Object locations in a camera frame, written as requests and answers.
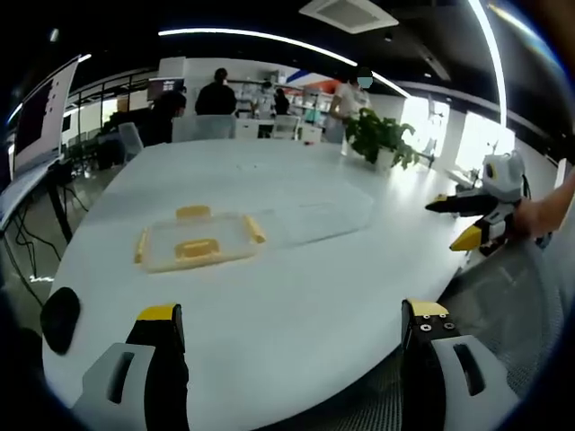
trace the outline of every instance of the monitor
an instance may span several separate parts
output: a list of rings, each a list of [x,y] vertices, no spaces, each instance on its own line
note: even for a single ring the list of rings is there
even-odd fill
[[[66,99],[78,59],[60,67],[22,101],[14,140],[14,177],[60,154]]]
[[[183,78],[150,78],[147,86],[147,99],[155,101],[163,92],[183,92]]]

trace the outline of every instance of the clear plastic container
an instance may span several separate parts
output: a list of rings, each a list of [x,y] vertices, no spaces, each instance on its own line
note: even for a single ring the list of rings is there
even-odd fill
[[[261,240],[249,220],[225,213],[153,224],[146,231],[142,266],[165,272],[253,256]]]

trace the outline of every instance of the white shirt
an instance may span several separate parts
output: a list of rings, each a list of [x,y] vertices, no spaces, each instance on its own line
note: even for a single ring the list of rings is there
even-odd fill
[[[271,88],[268,90],[261,89],[252,98],[252,103],[258,105],[257,110],[260,113],[261,119],[271,116],[271,106],[273,102],[273,90]]]
[[[358,114],[361,108],[371,107],[369,94],[349,83],[340,84],[335,95],[341,98],[340,114],[346,117]]]

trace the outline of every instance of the led strip light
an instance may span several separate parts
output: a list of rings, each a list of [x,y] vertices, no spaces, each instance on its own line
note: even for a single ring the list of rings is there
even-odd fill
[[[355,67],[358,65],[357,62],[350,60],[349,58],[345,58],[344,56],[340,56],[335,52],[328,51],[327,49],[319,48],[316,47],[315,45],[310,45],[309,43],[300,42],[299,40],[284,38],[282,36],[276,36],[275,34],[260,33],[259,31],[234,30],[234,29],[176,29],[176,30],[158,31],[158,36],[162,37],[162,36],[172,36],[175,34],[197,34],[197,33],[234,34],[240,36],[252,36],[254,38],[276,40],[278,42],[289,43],[290,45],[310,49],[320,54],[324,54],[327,57],[335,58],[336,60],[339,60],[350,66]],[[401,88],[399,85],[392,83],[390,80],[384,78],[380,74],[373,72],[373,76],[380,83],[385,84],[388,87],[396,90],[399,94],[401,94],[401,96],[407,98],[411,97],[411,95],[408,92],[406,92],[403,88]]]
[[[503,65],[501,64],[500,52],[497,49],[497,42],[495,41],[495,35],[493,34],[493,29],[489,24],[487,19],[487,14],[483,10],[483,6],[480,0],[467,0],[469,5],[472,7],[477,21],[482,27],[483,35],[487,41],[487,46],[491,54],[491,61],[493,62],[493,68],[495,69],[495,81],[497,82],[497,92],[500,97],[500,123],[501,126],[507,127],[507,95],[505,94],[505,78],[503,77]]]

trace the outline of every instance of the black cable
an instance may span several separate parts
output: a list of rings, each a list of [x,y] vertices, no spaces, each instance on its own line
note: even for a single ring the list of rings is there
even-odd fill
[[[12,250],[10,250],[10,246],[8,245],[8,241],[5,239],[5,237],[2,235],[2,239],[4,240],[4,246],[6,247],[6,252],[8,254],[8,258],[10,259],[10,262],[12,263],[12,266],[14,267],[14,269],[16,270],[16,272],[18,273],[18,277],[20,278],[20,281],[22,281],[22,284],[24,285],[24,288],[30,293],[30,295],[32,295],[34,297],[34,299],[38,302],[38,304],[40,305],[40,308],[44,306],[44,303],[38,298],[38,296],[34,293],[34,291],[32,290],[30,284],[28,283],[28,281],[26,280],[26,278],[24,277],[24,275],[22,274],[22,272],[20,271],[20,268],[18,268],[18,265],[16,264],[16,259],[14,258],[14,255],[12,254]]]
[[[29,236],[31,236],[31,237],[34,238],[35,240],[40,241],[40,242],[43,242],[44,244],[46,244],[46,245],[48,245],[49,247],[51,247],[51,249],[54,251],[54,254],[56,254],[57,259],[60,260],[60,261],[62,260],[62,258],[60,257],[60,253],[58,253],[58,250],[57,250],[56,246],[55,246],[52,242],[46,241],[46,240],[40,238],[39,236],[37,236],[37,235],[31,233],[31,232],[28,230],[28,228],[26,227],[26,224],[24,224],[24,219],[22,218],[22,216],[21,216],[21,215],[18,215],[18,218],[20,219],[20,223],[22,224],[22,228],[24,229],[24,231],[25,231]]]
[[[529,181],[527,180],[527,176],[525,174],[523,174],[523,196],[531,199],[531,188],[529,187]]]
[[[72,197],[75,198],[75,200],[78,201],[78,203],[80,204],[80,207],[82,207],[82,209],[87,213],[88,209],[84,206],[84,204],[82,203],[82,201],[80,200],[80,198],[75,194],[75,192],[70,189],[69,187],[64,187],[65,191],[69,191],[70,193],[72,193]]]
[[[23,216],[25,217],[26,214],[28,213],[28,207],[30,206],[30,203],[26,204],[26,207],[24,207],[24,212],[23,212]],[[36,249],[34,247],[34,243],[30,242],[28,240],[26,240],[26,237],[24,236],[24,234],[22,233],[22,225],[18,226],[18,232],[16,233],[16,244],[20,245],[20,246],[26,246],[26,250],[28,251],[28,258],[30,259],[30,265],[32,268],[32,274],[37,277],[38,273],[36,271]]]

